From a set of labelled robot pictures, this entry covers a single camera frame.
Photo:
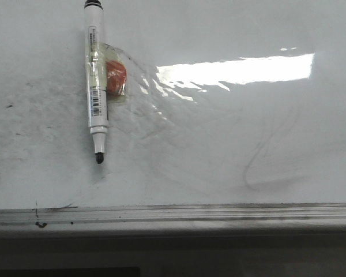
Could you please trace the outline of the white black whiteboard marker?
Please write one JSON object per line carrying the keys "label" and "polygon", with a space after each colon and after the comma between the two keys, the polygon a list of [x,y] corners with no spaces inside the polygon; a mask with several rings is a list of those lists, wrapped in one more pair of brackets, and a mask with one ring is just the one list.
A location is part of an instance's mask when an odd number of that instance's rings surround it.
{"label": "white black whiteboard marker", "polygon": [[85,69],[88,128],[93,140],[96,163],[104,161],[108,133],[107,77],[104,12],[100,1],[86,1]]}

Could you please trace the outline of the red magnet under clear tape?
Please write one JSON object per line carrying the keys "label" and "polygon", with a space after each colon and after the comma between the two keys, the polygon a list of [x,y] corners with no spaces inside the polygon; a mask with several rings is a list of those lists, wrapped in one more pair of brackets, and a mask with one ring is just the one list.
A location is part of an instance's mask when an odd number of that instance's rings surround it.
{"label": "red magnet under clear tape", "polygon": [[121,57],[121,51],[104,43],[106,58],[106,93],[112,103],[122,103],[126,100],[127,70]]}

